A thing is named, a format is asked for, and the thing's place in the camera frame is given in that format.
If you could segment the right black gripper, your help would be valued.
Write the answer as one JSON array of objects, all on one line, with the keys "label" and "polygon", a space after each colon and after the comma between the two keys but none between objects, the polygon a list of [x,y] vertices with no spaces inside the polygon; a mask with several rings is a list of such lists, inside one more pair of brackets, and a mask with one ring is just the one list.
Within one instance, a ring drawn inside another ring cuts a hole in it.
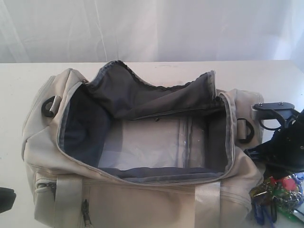
[{"label": "right black gripper", "polygon": [[292,172],[304,171],[304,113],[292,111],[288,119],[275,114],[280,128],[268,142],[244,150],[254,162],[262,162]]}]

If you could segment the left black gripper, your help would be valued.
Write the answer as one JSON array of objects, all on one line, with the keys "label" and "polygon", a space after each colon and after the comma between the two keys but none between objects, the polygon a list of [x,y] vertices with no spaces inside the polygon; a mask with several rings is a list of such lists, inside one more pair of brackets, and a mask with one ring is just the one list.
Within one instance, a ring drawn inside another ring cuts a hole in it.
[{"label": "left black gripper", "polygon": [[16,199],[14,189],[0,187],[0,213],[11,210]]}]

